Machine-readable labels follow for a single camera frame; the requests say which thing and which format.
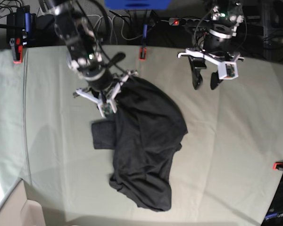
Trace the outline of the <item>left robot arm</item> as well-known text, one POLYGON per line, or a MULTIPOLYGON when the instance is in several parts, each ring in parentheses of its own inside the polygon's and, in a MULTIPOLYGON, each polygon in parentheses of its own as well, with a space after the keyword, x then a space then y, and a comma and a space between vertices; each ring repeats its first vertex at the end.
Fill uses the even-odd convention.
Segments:
POLYGON ((237 61, 244 57, 238 48, 231 50, 232 38, 237 35, 237 28, 245 22, 240 0, 210 0, 210 9, 200 19, 192 32, 194 46, 178 53, 177 57, 188 57, 192 84, 198 90, 203 83, 201 70, 207 68, 206 62, 217 66, 211 74, 210 88, 215 90, 224 80, 239 77, 237 61))

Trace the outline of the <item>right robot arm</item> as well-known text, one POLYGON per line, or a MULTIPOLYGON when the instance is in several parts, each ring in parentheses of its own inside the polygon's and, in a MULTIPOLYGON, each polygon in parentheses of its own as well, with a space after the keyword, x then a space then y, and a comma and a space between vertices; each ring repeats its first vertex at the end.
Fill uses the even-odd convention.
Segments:
POLYGON ((124 70, 117 65, 125 58, 125 53, 118 52, 105 62, 108 57, 103 50, 105 38, 99 38, 88 16, 76 0, 41 0, 42 13, 54 17, 54 29, 64 41, 67 50, 68 67, 87 82, 86 88, 79 88, 74 97, 84 97, 97 105, 102 117, 117 112, 116 97, 121 87, 136 71, 124 70))

